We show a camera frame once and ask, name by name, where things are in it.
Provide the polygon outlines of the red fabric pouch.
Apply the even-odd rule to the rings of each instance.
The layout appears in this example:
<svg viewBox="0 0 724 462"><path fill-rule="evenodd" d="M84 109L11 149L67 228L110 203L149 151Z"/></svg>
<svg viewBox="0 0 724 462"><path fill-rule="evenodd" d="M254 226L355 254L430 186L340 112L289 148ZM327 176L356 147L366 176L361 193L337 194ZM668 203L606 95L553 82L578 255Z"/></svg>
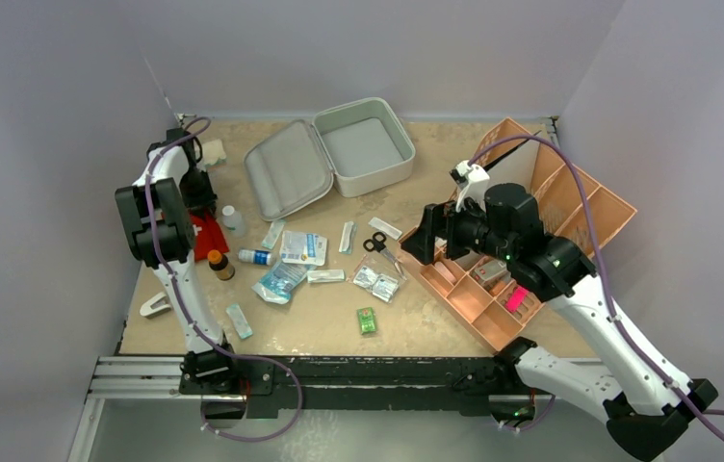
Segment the red fabric pouch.
<svg viewBox="0 0 724 462"><path fill-rule="evenodd" d="M196 262L207 260L208 253L212 250L223 254L229 252L229 246L219 223L210 212L190 213L190 218L195 235L194 260Z"/></svg>

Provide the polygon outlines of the teal dotted gauze packet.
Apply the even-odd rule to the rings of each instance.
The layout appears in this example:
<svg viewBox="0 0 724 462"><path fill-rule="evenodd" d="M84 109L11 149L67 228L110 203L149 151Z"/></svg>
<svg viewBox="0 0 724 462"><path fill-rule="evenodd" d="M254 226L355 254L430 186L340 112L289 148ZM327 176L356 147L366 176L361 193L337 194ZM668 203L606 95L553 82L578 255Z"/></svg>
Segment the teal dotted gauze packet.
<svg viewBox="0 0 724 462"><path fill-rule="evenodd" d="M261 246L265 249L273 250L283 233L285 224L285 219L277 219L272 221L267 231L267 234L261 242Z"/></svg>

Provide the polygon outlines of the white gauze strip packet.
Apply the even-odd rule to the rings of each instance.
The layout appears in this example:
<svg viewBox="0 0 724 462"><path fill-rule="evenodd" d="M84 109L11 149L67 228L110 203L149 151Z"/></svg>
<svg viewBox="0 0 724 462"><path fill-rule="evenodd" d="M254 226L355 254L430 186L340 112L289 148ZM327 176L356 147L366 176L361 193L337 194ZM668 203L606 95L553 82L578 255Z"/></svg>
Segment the white gauze strip packet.
<svg viewBox="0 0 724 462"><path fill-rule="evenodd" d="M312 269L306 273L309 284L343 282L346 278L342 269Z"/></svg>

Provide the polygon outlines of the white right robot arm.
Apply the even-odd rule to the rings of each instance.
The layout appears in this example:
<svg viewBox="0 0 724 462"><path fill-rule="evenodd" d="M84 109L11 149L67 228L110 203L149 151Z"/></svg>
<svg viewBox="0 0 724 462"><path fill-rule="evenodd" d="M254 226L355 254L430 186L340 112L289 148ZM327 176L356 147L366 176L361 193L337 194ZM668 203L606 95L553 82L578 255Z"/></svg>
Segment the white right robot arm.
<svg viewBox="0 0 724 462"><path fill-rule="evenodd" d="M524 385L555 393L594 415L613 441L639 461L652 461L700 420L718 397L706 378L691 378L668 361L605 295L602 279L582 249L545 230L536 199L517 184L489 188L484 204L466 198L433 214L433 233L446 254L473 251L505 262L512 278L567 320L608 368L611 382L591 384L571 364L542 366L532 342L497 362L504 390Z"/></svg>

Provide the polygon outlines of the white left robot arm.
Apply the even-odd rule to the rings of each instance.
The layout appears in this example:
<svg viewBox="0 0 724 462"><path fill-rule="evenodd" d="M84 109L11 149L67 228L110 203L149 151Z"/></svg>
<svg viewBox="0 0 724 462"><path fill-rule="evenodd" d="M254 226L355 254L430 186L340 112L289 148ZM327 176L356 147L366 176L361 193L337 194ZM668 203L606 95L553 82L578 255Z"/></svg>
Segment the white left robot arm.
<svg viewBox="0 0 724 462"><path fill-rule="evenodd" d="M116 190L115 202L131 253L162 282L179 318L187 350L183 373L227 394L240 384L245 362L266 363L288 376L293 372L276 359L236 353L204 298L191 214L212 210L216 195L199 165L202 132L191 123L169 129L164 141L151 144L139 178Z"/></svg>

